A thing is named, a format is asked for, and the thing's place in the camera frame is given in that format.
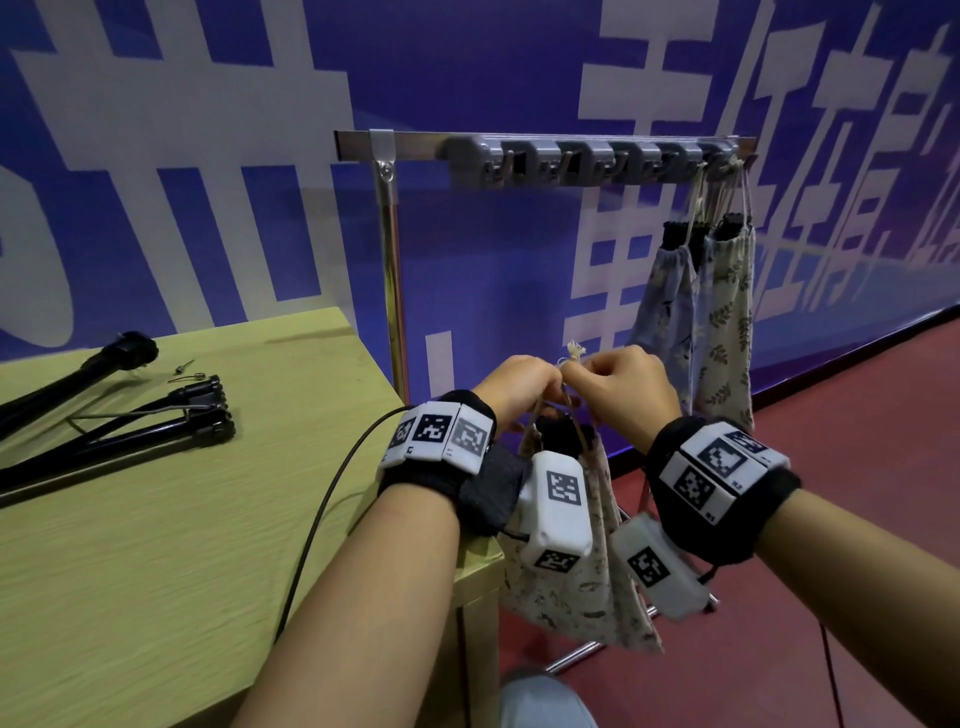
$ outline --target person's left hand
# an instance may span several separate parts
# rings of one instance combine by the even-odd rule
[[[540,397],[562,401],[562,383],[557,367],[535,356],[520,354],[490,372],[473,388],[473,393],[496,413],[497,429],[503,431]]]

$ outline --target metal stand leg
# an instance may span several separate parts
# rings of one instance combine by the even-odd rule
[[[624,521],[629,521],[630,514],[628,514],[620,506],[617,506],[617,508],[620,511],[620,518],[622,518]],[[704,614],[716,612],[718,606],[720,606],[720,600],[716,596],[710,595],[709,601],[707,602],[707,606],[704,607]],[[657,607],[653,605],[647,607],[648,618],[656,619],[659,615],[660,615],[660,612],[658,611]],[[559,675],[564,670],[570,669],[577,663],[583,662],[590,655],[596,654],[597,652],[602,650],[604,647],[606,647],[606,645],[600,644],[600,643],[581,644],[572,652],[565,654],[562,658],[560,658],[556,662],[550,663],[548,666],[546,666],[546,671],[549,672],[551,675]]]
[[[394,389],[410,404],[410,374],[407,370],[406,320],[403,315],[403,285],[400,275],[400,232],[396,216],[396,139],[393,130],[371,129],[373,184],[380,207],[380,242],[383,251],[383,288],[390,332],[390,364]]]

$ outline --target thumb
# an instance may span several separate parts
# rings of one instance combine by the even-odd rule
[[[560,373],[564,376],[564,383],[569,384],[585,399],[589,400],[600,386],[603,379],[594,374],[579,361],[567,359],[560,367]]]

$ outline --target forearm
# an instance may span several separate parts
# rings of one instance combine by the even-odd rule
[[[447,498],[413,485],[387,489],[294,614],[234,725],[413,725],[459,537]]]
[[[960,716],[960,571],[805,491],[767,522],[756,554],[916,717]]]

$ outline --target person's right arm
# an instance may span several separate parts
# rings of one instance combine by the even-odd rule
[[[562,371],[643,453],[681,416],[660,360],[639,347]],[[756,555],[914,716],[960,724],[960,570],[807,491],[766,523]]]

